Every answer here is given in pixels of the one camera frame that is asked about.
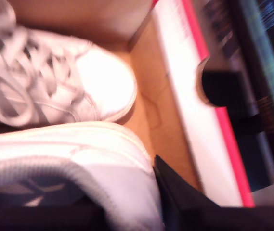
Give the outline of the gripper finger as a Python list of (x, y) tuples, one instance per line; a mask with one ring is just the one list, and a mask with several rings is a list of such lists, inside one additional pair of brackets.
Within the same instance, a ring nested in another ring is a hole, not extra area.
[(73, 231), (112, 231), (105, 209), (88, 196), (65, 207), (62, 223)]
[(189, 185), (160, 156), (155, 156), (154, 172), (167, 231), (218, 231), (213, 221), (219, 206)]

